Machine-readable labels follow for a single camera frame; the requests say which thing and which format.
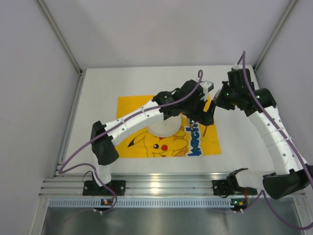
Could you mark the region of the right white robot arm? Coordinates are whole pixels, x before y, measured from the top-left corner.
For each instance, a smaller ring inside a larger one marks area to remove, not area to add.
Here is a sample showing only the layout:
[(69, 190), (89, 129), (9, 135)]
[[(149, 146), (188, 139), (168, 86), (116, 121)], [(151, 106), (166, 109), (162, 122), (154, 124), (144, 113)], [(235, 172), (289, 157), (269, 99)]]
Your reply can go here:
[(259, 132), (274, 166), (273, 172), (248, 168), (235, 170), (228, 177), (232, 185), (235, 189), (264, 190), (276, 200), (305, 189), (310, 181), (304, 167), (309, 173), (313, 172), (313, 167), (290, 147), (291, 137), (281, 121), (270, 91), (255, 89), (248, 69), (232, 69), (227, 75), (228, 81), (222, 82), (217, 106), (226, 110), (238, 107), (244, 111)]

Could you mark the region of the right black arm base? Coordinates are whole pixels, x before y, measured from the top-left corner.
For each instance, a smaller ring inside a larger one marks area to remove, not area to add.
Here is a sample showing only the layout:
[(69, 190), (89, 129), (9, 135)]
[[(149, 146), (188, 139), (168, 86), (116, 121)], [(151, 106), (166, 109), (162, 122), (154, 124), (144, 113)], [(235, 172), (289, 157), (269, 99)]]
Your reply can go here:
[(245, 195), (244, 189), (235, 189), (227, 180), (213, 180), (212, 188), (214, 195), (222, 198), (233, 195)]

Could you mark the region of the white paper plate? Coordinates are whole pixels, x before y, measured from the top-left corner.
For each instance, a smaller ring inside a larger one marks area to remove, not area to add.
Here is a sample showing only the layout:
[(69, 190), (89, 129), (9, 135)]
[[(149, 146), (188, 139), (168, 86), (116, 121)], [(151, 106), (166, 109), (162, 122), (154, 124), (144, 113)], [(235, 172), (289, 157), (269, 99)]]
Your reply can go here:
[(165, 138), (173, 136), (180, 129), (182, 124), (181, 116), (170, 117), (147, 126), (147, 130), (154, 136)]

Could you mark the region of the yellow pikachu cloth placemat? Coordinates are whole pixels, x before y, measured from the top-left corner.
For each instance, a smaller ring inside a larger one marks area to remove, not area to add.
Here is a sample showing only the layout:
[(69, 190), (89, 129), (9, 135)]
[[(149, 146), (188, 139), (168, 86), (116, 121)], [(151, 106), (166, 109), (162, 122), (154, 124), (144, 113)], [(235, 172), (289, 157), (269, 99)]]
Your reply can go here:
[[(180, 115), (182, 124), (178, 132), (170, 137), (157, 137), (147, 128), (143, 128), (124, 139), (116, 148), (121, 158), (158, 158), (158, 157), (194, 157), (189, 156), (190, 135), (186, 131), (188, 119)], [(198, 125), (197, 139), (199, 141), (196, 156), (221, 154), (216, 126), (208, 126), (205, 137), (202, 137), (205, 126)]]

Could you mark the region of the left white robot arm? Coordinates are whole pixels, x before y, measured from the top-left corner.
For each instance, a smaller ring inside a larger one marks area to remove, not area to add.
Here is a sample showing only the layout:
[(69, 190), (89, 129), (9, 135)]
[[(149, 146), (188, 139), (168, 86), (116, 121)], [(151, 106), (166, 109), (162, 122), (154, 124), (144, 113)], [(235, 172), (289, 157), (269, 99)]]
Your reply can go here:
[(97, 184), (107, 184), (112, 180), (112, 165), (119, 158), (116, 147), (133, 133), (180, 114), (204, 126), (212, 125), (216, 105), (211, 102), (207, 111), (204, 107), (213, 88), (212, 82), (189, 80), (172, 92), (159, 92), (145, 105), (122, 118), (105, 124), (95, 122), (90, 139)]

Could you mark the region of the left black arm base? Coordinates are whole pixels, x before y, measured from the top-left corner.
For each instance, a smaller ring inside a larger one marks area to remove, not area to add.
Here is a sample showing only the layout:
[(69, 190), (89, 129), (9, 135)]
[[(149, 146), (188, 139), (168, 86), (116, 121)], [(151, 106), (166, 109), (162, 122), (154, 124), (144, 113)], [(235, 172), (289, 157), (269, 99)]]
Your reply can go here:
[[(106, 187), (99, 186), (93, 175), (91, 180), (85, 180), (85, 177), (91, 171), (88, 171), (82, 178), (83, 183), (83, 195), (84, 196), (110, 196), (113, 195)], [(126, 181), (124, 180), (112, 180), (106, 186), (113, 191), (117, 196), (124, 196), (126, 190)]]

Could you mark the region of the metal spoon teal handle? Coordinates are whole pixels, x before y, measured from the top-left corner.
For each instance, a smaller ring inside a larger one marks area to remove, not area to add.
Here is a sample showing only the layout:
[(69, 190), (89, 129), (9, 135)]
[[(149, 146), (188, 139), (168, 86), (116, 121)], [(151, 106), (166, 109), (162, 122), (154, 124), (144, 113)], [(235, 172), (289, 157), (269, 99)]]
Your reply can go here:
[(196, 156), (198, 152), (198, 145), (199, 141), (197, 139), (197, 134), (198, 134), (198, 125), (196, 122), (192, 119), (188, 119), (188, 126), (186, 127), (186, 131), (190, 135), (190, 151), (191, 153), (189, 156)]

